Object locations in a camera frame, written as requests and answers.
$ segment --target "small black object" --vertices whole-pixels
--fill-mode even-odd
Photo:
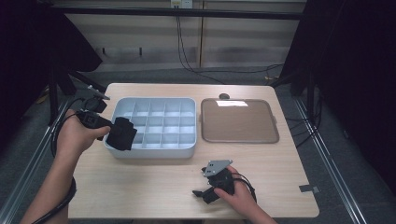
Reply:
[[[229,100],[230,99],[230,95],[227,93],[222,93],[219,95],[220,100]]]
[[[311,186],[311,185],[301,185],[299,186],[300,188],[300,192],[305,193],[308,191],[312,191],[314,194],[319,193],[320,189],[318,188],[318,186]]]
[[[107,104],[105,103],[105,101],[103,101],[99,97],[90,98],[84,101],[84,103],[82,104],[83,110],[89,110],[96,113],[102,113],[106,107]]]
[[[97,129],[105,126],[109,126],[109,127],[113,126],[110,120],[101,118],[99,115],[91,111],[79,112],[76,114],[76,116],[79,118],[79,120],[85,127],[90,129]]]
[[[117,150],[131,150],[137,129],[128,119],[123,117],[116,118],[114,126],[120,128],[120,133],[110,132],[106,142]]]
[[[214,191],[215,188],[223,189],[231,195],[234,194],[233,175],[227,168],[223,169],[216,175],[209,176],[207,179],[209,180],[209,184],[212,186],[211,188],[204,192],[199,190],[192,191],[195,196],[203,198],[204,202],[212,203],[219,198]]]

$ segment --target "human arm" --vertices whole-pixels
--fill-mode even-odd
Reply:
[[[233,173],[234,178],[240,178],[235,175],[238,172],[232,167],[227,169]],[[237,213],[246,217],[254,224],[274,224],[276,223],[258,204],[248,190],[248,186],[241,181],[234,181],[234,194],[230,195],[222,189],[214,189],[215,193],[224,201],[226,201]]]
[[[73,115],[73,110],[66,112],[66,117]],[[62,127],[57,141],[57,152],[49,172],[37,195],[24,214],[21,223],[33,223],[57,206],[70,189],[73,173],[81,154],[92,145],[93,141],[107,134],[109,127],[87,129],[76,116],[70,117]],[[52,217],[47,223],[67,223],[68,207]]]

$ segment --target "divided organizer tray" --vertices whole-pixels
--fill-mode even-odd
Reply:
[[[131,150],[105,146],[116,158],[178,159],[193,155],[197,138],[196,103],[191,98],[125,97],[111,121],[127,118],[137,129]]]

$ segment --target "aluminum rail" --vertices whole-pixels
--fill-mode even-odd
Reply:
[[[235,11],[215,9],[187,8],[156,8],[156,7],[86,7],[62,6],[50,7],[65,14],[93,15],[136,15],[136,16],[171,16],[171,17],[212,17],[299,21],[306,17],[299,12],[265,12],[265,11]]]
[[[66,100],[60,106],[61,114],[67,109],[68,101]],[[38,144],[35,153],[27,164],[23,174],[21,175],[17,185],[9,194],[7,200],[5,201],[3,207],[0,210],[0,223],[9,224],[14,218],[20,204],[25,196],[27,190],[29,189],[35,173],[43,161],[44,154],[48,152],[46,149],[50,146],[50,138],[54,132],[54,124],[60,119],[60,116],[53,122],[52,126],[49,126]]]
[[[300,115],[305,120],[305,126],[309,133],[311,134],[312,140],[314,141],[315,146],[317,147],[318,153],[323,160],[326,169],[332,178],[332,182],[338,190],[338,193],[348,211],[350,217],[352,218],[353,223],[355,224],[367,224],[366,219],[359,207],[359,204],[355,200],[352,192],[350,191],[347,183],[342,177],[340,171],[338,170],[337,165],[332,159],[332,154],[329,149],[327,149],[323,139],[321,138],[319,132],[316,131],[316,127],[311,124],[306,115],[307,111],[303,101],[300,98],[295,99],[295,104],[300,112]]]

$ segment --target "gray floor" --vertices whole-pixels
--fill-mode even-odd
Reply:
[[[227,71],[256,71],[263,67],[226,68]],[[232,73],[212,72],[203,73],[206,77],[186,71],[185,69],[145,70],[130,72],[101,72],[87,74],[87,77],[108,85],[112,82],[145,82],[145,83],[199,83],[227,85],[265,85],[265,78],[274,77],[279,70],[272,70],[269,74],[260,73]],[[79,88],[85,85],[76,82]],[[276,94],[281,103],[285,117],[288,119],[290,131],[296,145],[299,145],[307,136],[308,132],[300,120],[300,114],[296,109],[293,97],[290,96],[289,85],[276,88]],[[26,163],[32,157],[35,146],[41,140],[47,129],[49,117],[49,102],[33,105],[20,122],[19,130],[14,137],[5,145],[6,153],[0,157],[0,206],[17,184],[18,177],[24,171]],[[396,200],[387,189],[375,170],[361,156],[359,149],[353,142],[353,137],[346,138],[342,124],[324,103],[322,107],[321,123],[319,132],[323,137],[329,151],[332,154],[341,174],[343,175],[351,193],[358,202],[367,223],[396,223]],[[318,186],[320,192],[316,199],[320,214],[315,218],[277,218],[279,223],[353,223],[350,214],[345,208],[336,186],[323,165],[314,143],[309,139],[297,148],[303,162],[308,180],[311,185]],[[18,223],[26,206],[32,200],[42,179],[48,171],[52,157],[46,153],[43,162],[38,168],[31,187],[27,190],[12,223]],[[72,220],[71,223],[131,223],[131,220]]]

